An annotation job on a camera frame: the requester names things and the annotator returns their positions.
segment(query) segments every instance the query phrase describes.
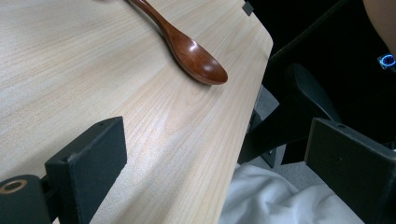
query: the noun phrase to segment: brass ring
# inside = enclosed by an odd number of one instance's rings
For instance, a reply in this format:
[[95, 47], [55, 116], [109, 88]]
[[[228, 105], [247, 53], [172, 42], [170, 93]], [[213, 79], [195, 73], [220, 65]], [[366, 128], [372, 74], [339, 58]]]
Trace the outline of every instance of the brass ring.
[[[17, 186], [15, 188], [11, 187], [11, 189], [10, 189], [9, 187], [11, 185], [17, 185]], [[10, 193], [16, 192], [20, 189], [23, 189], [26, 185], [27, 185], [27, 181], [24, 179], [10, 181], [0, 188], [0, 194], [10, 194]]]

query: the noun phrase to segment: white sheet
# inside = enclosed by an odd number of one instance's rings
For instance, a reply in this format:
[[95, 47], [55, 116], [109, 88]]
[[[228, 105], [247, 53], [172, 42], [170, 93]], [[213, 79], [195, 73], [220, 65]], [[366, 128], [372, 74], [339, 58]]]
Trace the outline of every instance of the white sheet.
[[244, 164], [235, 169], [219, 224], [361, 224], [327, 185], [297, 190], [272, 171]]

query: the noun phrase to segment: spoon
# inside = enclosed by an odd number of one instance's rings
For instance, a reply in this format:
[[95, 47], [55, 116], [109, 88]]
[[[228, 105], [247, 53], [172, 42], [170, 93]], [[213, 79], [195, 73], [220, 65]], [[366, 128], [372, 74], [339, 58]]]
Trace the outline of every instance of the spoon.
[[197, 42], [169, 23], [146, 0], [129, 1], [154, 20], [177, 62], [190, 76], [208, 85], [219, 85], [227, 81], [227, 72], [219, 62]]

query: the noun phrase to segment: table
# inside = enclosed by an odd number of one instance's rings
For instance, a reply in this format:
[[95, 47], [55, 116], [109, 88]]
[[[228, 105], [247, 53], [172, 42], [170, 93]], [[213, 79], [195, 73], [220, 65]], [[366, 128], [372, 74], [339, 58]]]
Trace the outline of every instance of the table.
[[226, 69], [207, 86], [123, 1], [0, 3], [0, 178], [123, 116], [128, 163], [92, 223], [216, 223], [273, 45], [242, 0], [151, 0]]

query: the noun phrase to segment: glowing blue ring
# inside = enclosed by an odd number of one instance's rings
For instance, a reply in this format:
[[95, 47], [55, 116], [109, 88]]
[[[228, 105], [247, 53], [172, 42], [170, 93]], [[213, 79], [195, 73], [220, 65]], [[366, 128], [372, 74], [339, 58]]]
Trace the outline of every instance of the glowing blue ring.
[[[391, 58], [393, 60], [393, 63], [386, 63], [385, 60], [387, 58]], [[394, 60], [393, 55], [387, 54], [387, 55], [384, 55], [384, 57], [381, 58], [381, 64], [384, 65], [385, 67], [392, 67], [393, 65], [396, 64], [396, 61]]]

